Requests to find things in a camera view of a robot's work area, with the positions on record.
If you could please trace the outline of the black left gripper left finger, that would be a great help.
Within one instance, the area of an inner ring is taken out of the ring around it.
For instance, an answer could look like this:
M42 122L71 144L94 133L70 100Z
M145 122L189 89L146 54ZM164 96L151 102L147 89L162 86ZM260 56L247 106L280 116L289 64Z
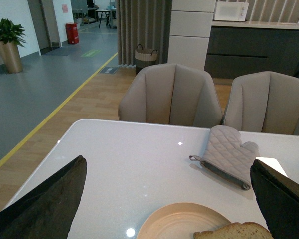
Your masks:
M76 157L0 212L0 239L65 239L81 201L87 162Z

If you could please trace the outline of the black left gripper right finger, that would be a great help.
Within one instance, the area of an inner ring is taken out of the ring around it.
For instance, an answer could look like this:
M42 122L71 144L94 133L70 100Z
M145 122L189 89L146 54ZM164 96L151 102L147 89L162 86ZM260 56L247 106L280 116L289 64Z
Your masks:
M299 239L299 184L255 160L251 183L260 211L275 239Z

